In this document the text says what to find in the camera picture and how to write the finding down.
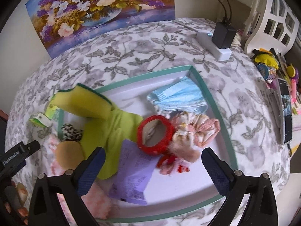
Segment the person left hand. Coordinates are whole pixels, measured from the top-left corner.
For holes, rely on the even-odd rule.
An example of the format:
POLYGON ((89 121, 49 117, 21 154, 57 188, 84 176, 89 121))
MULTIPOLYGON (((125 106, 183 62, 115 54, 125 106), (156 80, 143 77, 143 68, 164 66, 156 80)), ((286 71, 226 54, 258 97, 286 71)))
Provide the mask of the person left hand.
POLYGON ((28 225, 28 214, 29 211, 24 207, 24 201, 28 194, 27 190, 24 187, 18 188, 18 186, 11 181, 11 184, 5 188, 4 194, 7 198, 7 201, 4 203, 8 213, 13 211, 20 217, 24 225, 28 225))

